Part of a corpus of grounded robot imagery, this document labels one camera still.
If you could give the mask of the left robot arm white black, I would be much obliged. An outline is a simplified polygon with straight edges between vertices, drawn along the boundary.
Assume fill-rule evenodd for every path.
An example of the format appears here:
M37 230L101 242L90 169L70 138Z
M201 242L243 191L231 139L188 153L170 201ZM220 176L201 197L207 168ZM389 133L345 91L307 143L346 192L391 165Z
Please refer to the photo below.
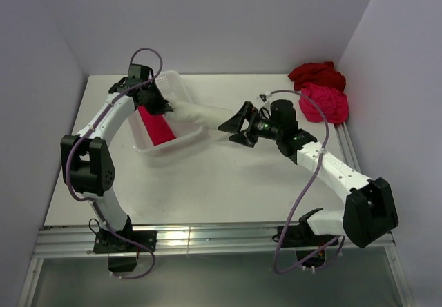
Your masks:
M152 68L132 63L128 75L109 89L104 105L86 127L61 139L63 179L70 194L78 202L91 204L100 228L113 230L109 242L118 251L132 248L135 235L125 228L129 216L113 190L115 167L108 146L138 107L151 115L172 111L155 84L157 76Z

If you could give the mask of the white plastic basket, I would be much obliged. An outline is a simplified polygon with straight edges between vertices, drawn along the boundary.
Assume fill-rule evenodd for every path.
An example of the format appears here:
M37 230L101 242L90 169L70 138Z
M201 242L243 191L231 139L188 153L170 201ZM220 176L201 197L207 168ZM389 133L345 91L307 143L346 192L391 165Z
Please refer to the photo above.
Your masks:
M168 70L155 80L164 97L193 103L180 74ZM195 123L176 122L163 116L153 116L144 107L138 108L128 119L133 147L146 155L172 151L195 139L203 127Z

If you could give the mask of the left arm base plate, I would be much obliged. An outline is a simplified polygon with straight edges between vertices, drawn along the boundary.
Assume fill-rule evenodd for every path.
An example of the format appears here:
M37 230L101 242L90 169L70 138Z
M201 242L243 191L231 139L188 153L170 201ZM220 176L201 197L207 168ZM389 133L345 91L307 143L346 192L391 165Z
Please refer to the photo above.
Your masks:
M156 262L156 230L133 230L129 218L121 231L104 230L96 219L89 220L88 228L95 236L93 254L108 256L108 270L112 276L119 279L139 279L152 271ZM151 265L145 273L131 275L137 267L141 252L151 256Z

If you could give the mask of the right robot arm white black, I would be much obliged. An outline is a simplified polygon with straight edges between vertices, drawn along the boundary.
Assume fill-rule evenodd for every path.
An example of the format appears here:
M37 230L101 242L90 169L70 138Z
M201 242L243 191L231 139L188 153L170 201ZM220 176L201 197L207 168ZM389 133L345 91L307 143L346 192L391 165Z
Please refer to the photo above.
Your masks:
M275 141L282 155L316 173L343 202L342 210L315 208L300 217L288 227L289 241L283 246L319 246L341 236L364 248L398 226L390 184L355 171L327 152L317 138L299 127L291 101L274 101L268 117L247 101L218 130L229 133L229 141L248 147L260 138Z

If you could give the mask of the white t shirt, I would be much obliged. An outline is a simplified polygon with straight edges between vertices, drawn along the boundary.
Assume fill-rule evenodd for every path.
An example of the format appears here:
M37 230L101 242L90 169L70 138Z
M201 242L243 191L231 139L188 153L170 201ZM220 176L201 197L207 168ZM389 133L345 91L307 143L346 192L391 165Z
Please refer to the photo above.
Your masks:
M171 112L165 118L171 121L194 123L205 128L218 130L234 113L229 109L203 106L185 101L169 101Z

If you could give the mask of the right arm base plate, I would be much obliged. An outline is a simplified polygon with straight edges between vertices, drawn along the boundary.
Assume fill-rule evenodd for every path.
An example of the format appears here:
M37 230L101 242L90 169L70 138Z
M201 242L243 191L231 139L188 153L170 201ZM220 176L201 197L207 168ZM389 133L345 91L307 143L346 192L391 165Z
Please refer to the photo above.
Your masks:
M315 235L309 226L304 225L290 225L286 231L285 236L282 236L284 226L277 226L276 233L272 236L272 241L278 249L278 244L281 241L281 248L313 248L324 246L329 241L337 238L331 243L332 246L337 246L340 241L340 236L335 235Z

